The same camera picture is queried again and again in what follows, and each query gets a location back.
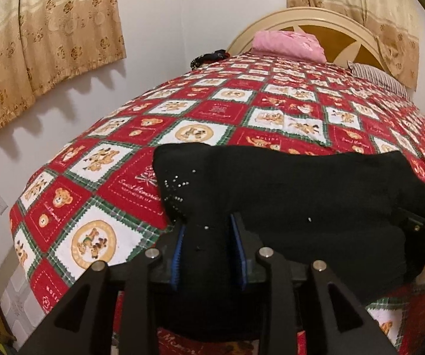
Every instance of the pink pillow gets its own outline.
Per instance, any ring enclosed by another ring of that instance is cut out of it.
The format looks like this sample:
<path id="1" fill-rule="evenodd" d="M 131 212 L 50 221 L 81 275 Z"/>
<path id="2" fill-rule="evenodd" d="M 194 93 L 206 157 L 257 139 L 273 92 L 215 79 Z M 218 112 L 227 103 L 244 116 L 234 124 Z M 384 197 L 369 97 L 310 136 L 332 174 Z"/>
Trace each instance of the pink pillow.
<path id="1" fill-rule="evenodd" d="M 252 53 L 326 63 L 324 49 L 316 36 L 287 30 L 259 30 L 252 41 Z"/>

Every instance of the metal screw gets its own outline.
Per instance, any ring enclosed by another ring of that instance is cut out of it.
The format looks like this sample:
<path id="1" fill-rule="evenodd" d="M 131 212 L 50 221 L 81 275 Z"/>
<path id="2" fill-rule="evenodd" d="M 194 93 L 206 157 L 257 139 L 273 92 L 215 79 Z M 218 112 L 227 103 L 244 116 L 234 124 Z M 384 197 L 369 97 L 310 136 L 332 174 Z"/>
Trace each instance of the metal screw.
<path id="1" fill-rule="evenodd" d="M 273 255 L 273 250 L 270 247 L 262 247 L 258 250 L 258 254 L 261 257 L 271 257 Z"/>
<path id="2" fill-rule="evenodd" d="M 313 262 L 313 268 L 316 271 L 324 271 L 326 268 L 328 267 L 328 265 L 326 264 L 326 262 L 322 261 L 322 260 L 316 260 Z"/>
<path id="3" fill-rule="evenodd" d="M 145 256 L 150 259 L 155 259 L 158 255 L 160 255 L 160 251 L 157 248 L 149 248 L 145 251 Z"/>
<path id="4" fill-rule="evenodd" d="M 105 268 L 105 262 L 102 260 L 96 260 L 93 264 L 91 264 L 91 268 L 96 272 L 102 271 Z"/>

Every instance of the black cloth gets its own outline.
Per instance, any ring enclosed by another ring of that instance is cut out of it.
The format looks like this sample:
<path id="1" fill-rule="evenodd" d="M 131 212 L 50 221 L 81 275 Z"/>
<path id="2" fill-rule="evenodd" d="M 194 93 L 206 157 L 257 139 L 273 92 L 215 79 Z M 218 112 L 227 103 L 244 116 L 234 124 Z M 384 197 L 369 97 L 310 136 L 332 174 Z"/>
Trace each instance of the black cloth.
<path id="1" fill-rule="evenodd" d="M 212 64 L 212 63 L 215 63 L 216 61 L 226 60 L 230 57 L 231 55 L 228 54 L 225 51 L 225 49 L 219 49 L 218 51 L 215 51 L 214 53 L 206 53 L 204 55 L 197 57 L 196 59 L 191 61 L 190 66 L 192 70 L 195 70 L 204 64 Z"/>
<path id="2" fill-rule="evenodd" d="M 325 260 L 362 303 L 411 281 L 425 265 L 418 241 L 389 222 L 396 207 L 425 218 L 425 183 L 400 152 L 307 156 L 167 144 L 156 148 L 153 168 L 168 217 L 186 224 L 178 305 L 190 308 L 189 319 L 219 319 L 231 308 L 220 311 L 225 301 L 234 304 L 227 255 L 233 212 L 288 260 Z"/>

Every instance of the curtain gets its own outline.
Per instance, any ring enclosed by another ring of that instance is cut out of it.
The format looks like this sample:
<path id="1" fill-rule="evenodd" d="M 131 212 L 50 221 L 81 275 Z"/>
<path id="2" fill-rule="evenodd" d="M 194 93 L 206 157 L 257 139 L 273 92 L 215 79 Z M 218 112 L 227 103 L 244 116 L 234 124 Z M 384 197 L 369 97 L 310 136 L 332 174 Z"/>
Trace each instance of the curtain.
<path id="1" fill-rule="evenodd" d="M 123 58 L 117 0 L 0 0 L 0 129 L 58 82 Z"/>
<path id="2" fill-rule="evenodd" d="M 414 0 L 287 0 L 288 7 L 319 7 L 341 13 L 376 37 L 392 75 L 416 89 L 419 23 Z"/>

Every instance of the cream headboard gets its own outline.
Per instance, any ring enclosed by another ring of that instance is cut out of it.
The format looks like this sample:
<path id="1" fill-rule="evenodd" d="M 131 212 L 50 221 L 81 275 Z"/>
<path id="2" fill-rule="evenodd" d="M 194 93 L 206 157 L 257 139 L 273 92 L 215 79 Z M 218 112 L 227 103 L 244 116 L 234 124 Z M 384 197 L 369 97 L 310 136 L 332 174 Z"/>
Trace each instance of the cream headboard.
<path id="1" fill-rule="evenodd" d="M 356 21 L 327 9 L 296 7 L 269 14 L 237 36 L 227 52 L 234 56 L 249 51 L 259 30 L 311 33 L 323 47 L 327 61 L 346 68 L 348 61 L 355 61 L 389 72 L 374 35 Z"/>

